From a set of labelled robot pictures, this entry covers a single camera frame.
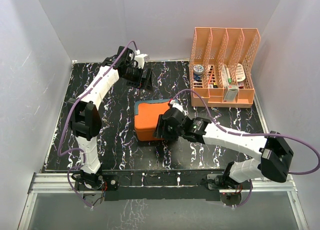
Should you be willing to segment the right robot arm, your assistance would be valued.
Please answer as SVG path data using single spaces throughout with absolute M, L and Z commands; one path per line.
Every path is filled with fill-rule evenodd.
M 220 146 L 250 156 L 249 160 L 230 162 L 223 174 L 204 179 L 220 189 L 233 189 L 256 178 L 284 183 L 294 155 L 285 139 L 275 132 L 270 136 L 253 136 L 241 131 L 232 134 L 230 130 L 220 130 L 209 119 L 189 118 L 175 107 L 159 115 L 153 136 L 167 141 L 182 137 L 191 143 Z

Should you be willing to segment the teal divided tray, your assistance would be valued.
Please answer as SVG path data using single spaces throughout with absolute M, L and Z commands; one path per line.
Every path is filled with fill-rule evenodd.
M 153 99 L 153 100 L 140 100 L 140 101 L 136 101 L 134 103 L 134 115 L 138 115 L 139 114 L 139 105 L 141 104 L 151 104 L 151 105 L 154 105 L 154 104 L 163 104 L 163 103 L 166 103 L 167 105 L 169 105 L 169 102 L 171 101 L 172 99 Z

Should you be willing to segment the orange medicine box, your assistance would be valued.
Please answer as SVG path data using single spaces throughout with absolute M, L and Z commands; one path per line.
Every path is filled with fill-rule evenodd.
M 159 141 L 153 137 L 159 115 L 163 115 L 169 109 L 166 103 L 147 104 L 138 106 L 138 115 L 134 115 L 134 129 L 137 138 L 141 142 Z

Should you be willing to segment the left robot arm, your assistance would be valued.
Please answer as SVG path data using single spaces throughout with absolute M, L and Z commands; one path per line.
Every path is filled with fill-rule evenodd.
M 102 128 L 99 107 L 112 86 L 120 79 L 129 87 L 152 91 L 152 70 L 145 67 L 149 55 L 124 46 L 117 54 L 106 57 L 97 75 L 78 98 L 68 100 L 70 118 L 68 125 L 80 152 L 79 176 L 75 181 L 89 189 L 103 185 L 101 163 L 98 157 L 97 136 Z

